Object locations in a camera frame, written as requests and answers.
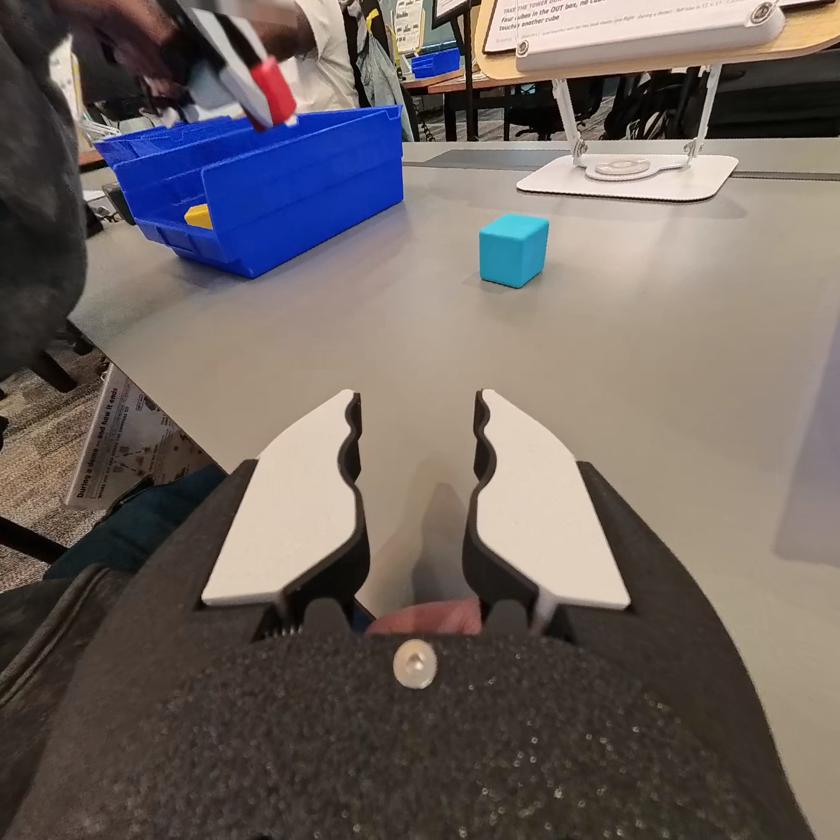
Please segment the grey jacket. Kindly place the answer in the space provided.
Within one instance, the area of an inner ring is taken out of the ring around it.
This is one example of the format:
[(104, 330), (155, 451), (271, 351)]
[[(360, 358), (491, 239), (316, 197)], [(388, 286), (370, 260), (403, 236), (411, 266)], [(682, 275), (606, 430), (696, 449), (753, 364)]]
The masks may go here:
[(357, 23), (355, 65), (360, 72), (364, 95), (372, 108), (400, 107), (402, 140), (405, 143), (414, 142), (412, 121), (396, 67), (385, 47), (373, 36), (361, 6), (357, 3), (353, 6), (356, 8), (353, 16)]

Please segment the person's blue jeans leg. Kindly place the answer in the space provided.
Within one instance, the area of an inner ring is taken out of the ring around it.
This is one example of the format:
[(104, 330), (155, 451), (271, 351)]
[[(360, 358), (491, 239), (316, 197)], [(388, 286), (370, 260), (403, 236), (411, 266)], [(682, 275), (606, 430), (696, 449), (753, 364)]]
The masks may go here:
[(50, 565), (43, 580), (73, 579), (91, 566), (137, 573), (227, 477), (207, 465), (166, 485), (131, 490)]

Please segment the person's left forearm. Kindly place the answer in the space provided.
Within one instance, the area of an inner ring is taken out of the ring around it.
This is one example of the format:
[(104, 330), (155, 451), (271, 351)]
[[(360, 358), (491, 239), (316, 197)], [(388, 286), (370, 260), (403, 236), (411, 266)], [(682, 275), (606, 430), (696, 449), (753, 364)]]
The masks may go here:
[(67, 36), (47, 2), (1, 3), (3, 380), (55, 338), (87, 278), (77, 126), (49, 71)]

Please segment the person's left hand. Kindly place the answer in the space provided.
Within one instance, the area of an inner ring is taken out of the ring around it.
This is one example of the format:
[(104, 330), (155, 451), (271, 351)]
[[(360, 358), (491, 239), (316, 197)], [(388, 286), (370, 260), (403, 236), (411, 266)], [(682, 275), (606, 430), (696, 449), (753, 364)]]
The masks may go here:
[(132, 78), (154, 95), (182, 93), (162, 50), (180, 34), (176, 20), (155, 1), (50, 1), (58, 19), (76, 35), (86, 32), (107, 46)]

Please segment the grey desk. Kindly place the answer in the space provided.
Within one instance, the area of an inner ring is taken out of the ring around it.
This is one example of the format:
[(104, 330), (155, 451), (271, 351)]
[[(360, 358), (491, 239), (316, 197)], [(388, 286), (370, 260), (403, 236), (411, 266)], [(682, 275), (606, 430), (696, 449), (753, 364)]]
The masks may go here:
[[(838, 173), (837, 140), (710, 146)], [(527, 195), (525, 173), (403, 166), (402, 203), (257, 280), (117, 224), (72, 319), (227, 470), (359, 392), (375, 615), (467, 594), (474, 398), (498, 391), (694, 575), (815, 835), (838, 838), (838, 182), (648, 204)], [(521, 289), (479, 274), (505, 214), (549, 220)]]

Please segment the printed instruction sheet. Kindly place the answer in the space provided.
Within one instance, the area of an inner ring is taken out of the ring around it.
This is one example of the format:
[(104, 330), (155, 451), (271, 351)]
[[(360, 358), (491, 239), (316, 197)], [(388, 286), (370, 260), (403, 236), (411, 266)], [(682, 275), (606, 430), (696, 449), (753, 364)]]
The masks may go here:
[(529, 52), (588, 48), (655, 54), (763, 46), (777, 37), (785, 13), (813, 2), (530, 1), (496, 2), (487, 54), (527, 45)]

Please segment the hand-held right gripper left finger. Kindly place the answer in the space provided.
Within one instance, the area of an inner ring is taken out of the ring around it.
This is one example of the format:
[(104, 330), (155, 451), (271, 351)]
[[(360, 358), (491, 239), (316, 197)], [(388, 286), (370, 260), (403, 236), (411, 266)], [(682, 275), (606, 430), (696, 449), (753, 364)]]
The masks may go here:
[(361, 394), (341, 390), (259, 454), (201, 593), (205, 608), (269, 606), (283, 633), (315, 602), (354, 624), (371, 567), (361, 473)]

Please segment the brown table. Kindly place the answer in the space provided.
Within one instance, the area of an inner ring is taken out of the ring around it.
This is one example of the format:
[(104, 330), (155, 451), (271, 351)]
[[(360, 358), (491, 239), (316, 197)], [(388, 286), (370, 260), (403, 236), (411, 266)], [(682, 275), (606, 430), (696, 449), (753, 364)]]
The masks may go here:
[[(472, 80), (472, 107), (479, 141), (509, 141), (509, 110), (513, 89), (476, 73)], [(466, 74), (462, 71), (403, 83), (414, 108), (420, 139), (429, 142), (467, 141)]]

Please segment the printed instruction poster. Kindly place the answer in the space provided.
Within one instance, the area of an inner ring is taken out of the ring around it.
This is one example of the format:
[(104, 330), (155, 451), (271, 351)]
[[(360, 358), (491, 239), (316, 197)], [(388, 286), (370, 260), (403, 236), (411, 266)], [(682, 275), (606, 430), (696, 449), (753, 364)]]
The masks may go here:
[(211, 462), (125, 373), (110, 364), (64, 503), (71, 509), (104, 511), (138, 486), (166, 485)]

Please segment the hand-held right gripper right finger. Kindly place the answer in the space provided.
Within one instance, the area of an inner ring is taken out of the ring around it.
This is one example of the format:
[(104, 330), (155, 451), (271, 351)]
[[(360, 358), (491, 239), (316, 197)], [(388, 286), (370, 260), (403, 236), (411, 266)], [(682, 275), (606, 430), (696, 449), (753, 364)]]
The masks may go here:
[(502, 605), (548, 635), (570, 609), (626, 614), (631, 595), (568, 446), (491, 388), (476, 392), (472, 429), (463, 575), (482, 620)]

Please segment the blue plastic bin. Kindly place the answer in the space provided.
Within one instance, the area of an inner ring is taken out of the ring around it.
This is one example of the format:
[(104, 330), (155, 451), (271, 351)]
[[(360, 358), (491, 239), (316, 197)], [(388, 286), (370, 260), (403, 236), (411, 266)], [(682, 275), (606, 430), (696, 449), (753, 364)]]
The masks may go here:
[[(303, 113), (111, 167), (136, 225), (184, 259), (249, 279), (403, 200), (400, 107)], [(206, 203), (213, 230), (188, 226)]]
[(201, 140), (208, 140), (241, 129), (250, 129), (247, 119), (219, 117), (203, 122), (180, 122), (171, 128), (164, 126), (121, 134), (94, 143), (94, 148), (113, 167), (126, 161), (181, 148)]
[(415, 56), (411, 58), (411, 66), (417, 80), (446, 76), (460, 69), (461, 53), (454, 47)]

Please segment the wooden document stand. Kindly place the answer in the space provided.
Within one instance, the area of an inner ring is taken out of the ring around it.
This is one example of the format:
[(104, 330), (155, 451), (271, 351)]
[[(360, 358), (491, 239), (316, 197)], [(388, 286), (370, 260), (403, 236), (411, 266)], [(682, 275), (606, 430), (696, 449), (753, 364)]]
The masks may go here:
[[(713, 197), (738, 164), (735, 157), (701, 152), (722, 67), (743, 61), (807, 56), (836, 44), (839, 34), (838, 2), (823, 6), (813, 2), (803, 10), (785, 13), (782, 31), (765, 45), (655, 54), (606, 48), (534, 53), (523, 44), (515, 51), (487, 54), (484, 43), (495, 3), (483, 2), (479, 11), (477, 55), (480, 71), (489, 80), (504, 84), (556, 81), (554, 97), (570, 153), (532, 172), (517, 184), (520, 193), (540, 195), (657, 203), (695, 203)], [(709, 77), (696, 136), (685, 141), (680, 152), (608, 154), (587, 150), (572, 109), (570, 79), (689, 66), (707, 67)]]

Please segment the black device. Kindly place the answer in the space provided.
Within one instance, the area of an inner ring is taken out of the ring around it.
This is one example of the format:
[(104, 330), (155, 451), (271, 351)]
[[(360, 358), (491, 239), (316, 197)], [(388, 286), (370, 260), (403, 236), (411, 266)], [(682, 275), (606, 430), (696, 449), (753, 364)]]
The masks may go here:
[(136, 226), (136, 222), (121, 186), (117, 182), (111, 182), (102, 185), (101, 189), (116, 213), (121, 216), (121, 219), (130, 226)]

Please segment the red cube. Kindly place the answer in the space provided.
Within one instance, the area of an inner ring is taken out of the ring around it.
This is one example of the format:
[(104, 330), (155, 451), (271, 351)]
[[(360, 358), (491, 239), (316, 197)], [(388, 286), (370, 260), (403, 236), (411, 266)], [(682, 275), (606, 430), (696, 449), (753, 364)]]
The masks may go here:
[(250, 75), (268, 106), (268, 127), (281, 125), (297, 111), (297, 102), (282, 74), (277, 59), (267, 56), (258, 65), (251, 68)]

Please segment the cyan cube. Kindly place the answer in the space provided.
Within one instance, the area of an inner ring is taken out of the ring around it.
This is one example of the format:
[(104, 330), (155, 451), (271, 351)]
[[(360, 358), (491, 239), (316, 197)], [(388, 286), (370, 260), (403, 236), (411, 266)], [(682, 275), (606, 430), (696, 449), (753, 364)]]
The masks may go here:
[(542, 272), (550, 221), (505, 214), (479, 231), (479, 277), (502, 287), (521, 289)]

